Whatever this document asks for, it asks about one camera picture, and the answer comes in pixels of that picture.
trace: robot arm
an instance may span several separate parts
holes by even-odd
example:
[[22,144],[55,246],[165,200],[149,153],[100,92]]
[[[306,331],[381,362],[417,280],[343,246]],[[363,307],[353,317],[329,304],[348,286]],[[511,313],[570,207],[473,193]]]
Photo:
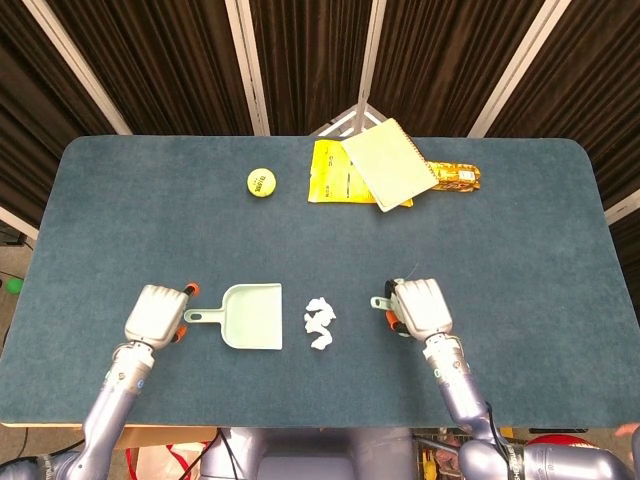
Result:
[[[425,342],[423,354],[436,377],[451,418],[474,440],[459,452],[468,480],[633,480],[634,475],[606,450],[559,445],[509,445],[493,428],[489,407],[464,358],[460,340],[449,335],[453,321],[435,280],[387,282],[387,298],[371,305],[391,313],[389,324]],[[636,472],[640,429],[633,437]]]
[[111,454],[129,412],[153,368],[153,351],[167,346],[176,333],[189,297],[190,284],[179,292],[166,287],[144,287],[125,326],[129,343],[116,348],[113,364],[83,424],[82,452],[16,462],[0,470],[0,480],[35,480],[38,472],[58,480],[106,480]]

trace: floor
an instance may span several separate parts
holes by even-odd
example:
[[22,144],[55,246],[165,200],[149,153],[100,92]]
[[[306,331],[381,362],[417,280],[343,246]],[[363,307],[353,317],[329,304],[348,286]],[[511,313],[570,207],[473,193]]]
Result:
[[[31,250],[27,247],[0,247],[0,270],[24,277],[30,261]],[[0,275],[0,279],[3,281],[6,281],[7,278],[4,274]],[[4,337],[11,324],[17,300],[18,296],[10,295],[4,287],[0,288],[0,338]],[[515,436],[523,439],[531,437],[526,429],[517,429]],[[612,429],[592,429],[580,436],[602,448],[611,450],[619,458],[624,459],[631,465],[629,460],[629,437],[616,437]],[[23,455],[36,455],[55,451],[76,442],[80,438],[82,438],[82,434],[77,429],[30,428]],[[20,452],[24,440],[24,428],[8,428],[0,425],[0,463],[14,458]],[[109,479],[123,480],[127,478],[128,472],[124,454],[116,452],[112,458]]]

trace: yellow bag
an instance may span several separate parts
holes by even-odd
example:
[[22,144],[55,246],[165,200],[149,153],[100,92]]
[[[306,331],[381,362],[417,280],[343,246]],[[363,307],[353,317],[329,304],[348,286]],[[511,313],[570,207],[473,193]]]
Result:
[[[316,140],[309,181],[311,203],[376,203],[364,180],[336,140]],[[413,205],[413,200],[403,203]]]

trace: yellow snack package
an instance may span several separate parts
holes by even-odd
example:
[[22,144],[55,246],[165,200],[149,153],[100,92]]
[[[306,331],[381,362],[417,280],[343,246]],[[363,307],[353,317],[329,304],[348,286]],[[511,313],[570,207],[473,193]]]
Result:
[[[337,140],[316,140],[309,180],[311,203],[376,203],[347,152]],[[413,205],[413,200],[402,204]]]
[[438,185],[432,190],[473,192],[480,188],[480,170],[475,165],[432,161],[429,165],[438,177]]

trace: black curtain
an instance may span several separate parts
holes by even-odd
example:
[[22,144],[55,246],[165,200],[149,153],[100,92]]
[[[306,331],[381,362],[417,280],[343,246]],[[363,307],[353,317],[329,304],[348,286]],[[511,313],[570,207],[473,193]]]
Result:
[[414,136],[466,136],[542,0],[388,0],[369,103]]
[[309,135],[358,101],[371,0],[251,0],[272,135]]
[[0,32],[0,205],[38,227],[67,144],[113,129],[22,2]]
[[640,2],[571,2],[488,135],[578,141],[605,208],[640,188]]
[[640,210],[611,225],[611,237],[640,322]]
[[222,0],[49,0],[134,133],[251,135]]

